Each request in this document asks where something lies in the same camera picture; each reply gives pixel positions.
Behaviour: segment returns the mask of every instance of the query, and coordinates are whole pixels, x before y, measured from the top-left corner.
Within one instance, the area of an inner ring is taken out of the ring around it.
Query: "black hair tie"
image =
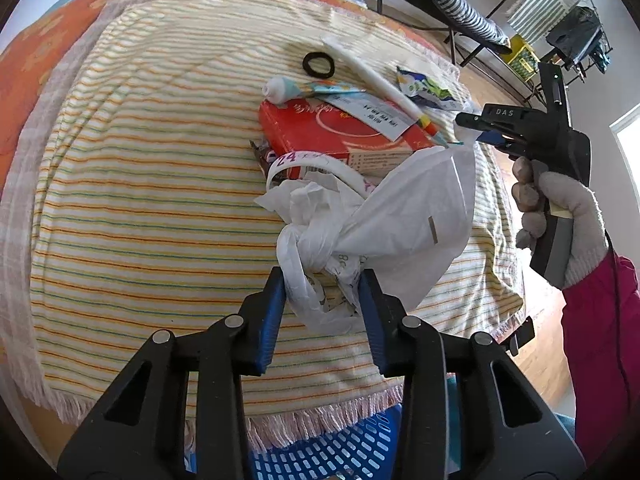
[[[325,72],[325,73],[316,72],[316,70],[311,68],[310,62],[314,59],[327,60],[329,62],[329,72]],[[311,77],[317,77],[318,79],[329,79],[330,77],[333,77],[335,74],[334,58],[329,56],[325,52],[309,52],[302,60],[302,68]]]

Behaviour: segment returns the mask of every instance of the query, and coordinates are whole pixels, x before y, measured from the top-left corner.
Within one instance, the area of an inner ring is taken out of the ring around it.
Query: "candy wrapper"
[[[396,68],[396,75],[400,91],[418,106],[455,112],[465,110],[465,105],[456,101],[451,92],[441,88],[433,78],[400,67]]]

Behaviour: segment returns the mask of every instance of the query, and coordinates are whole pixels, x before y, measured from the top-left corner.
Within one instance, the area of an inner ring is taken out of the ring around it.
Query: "gloved hand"
[[[564,275],[564,288],[575,285],[590,274],[609,251],[602,213],[593,192],[577,180],[551,171],[541,174],[538,187],[535,187],[531,161],[523,156],[513,163],[513,174],[518,181],[511,188],[511,194],[518,209],[524,213],[522,230],[516,236],[516,247],[532,248],[536,238],[546,230],[541,192],[574,215],[574,240]]]

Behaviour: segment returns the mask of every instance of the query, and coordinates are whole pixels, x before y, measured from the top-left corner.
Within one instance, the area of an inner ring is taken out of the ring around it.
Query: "toothpaste tube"
[[[365,91],[364,88],[330,80],[298,84],[293,79],[284,76],[272,77],[262,87],[262,94],[265,99],[275,105],[281,105],[291,99],[312,97],[318,94],[348,94]]]
[[[441,88],[432,78],[400,67],[396,69],[400,91],[421,106],[460,112],[464,105],[446,88]]]

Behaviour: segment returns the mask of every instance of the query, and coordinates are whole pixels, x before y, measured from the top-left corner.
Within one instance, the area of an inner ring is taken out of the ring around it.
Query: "paper label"
[[[412,124],[415,124],[415,121],[402,110],[398,110],[372,94],[335,94],[316,97],[361,120],[392,142],[398,140]]]
[[[571,214],[571,211],[560,207],[555,202],[551,202],[549,200],[549,214],[553,216],[558,216],[560,218],[573,218],[574,216]]]

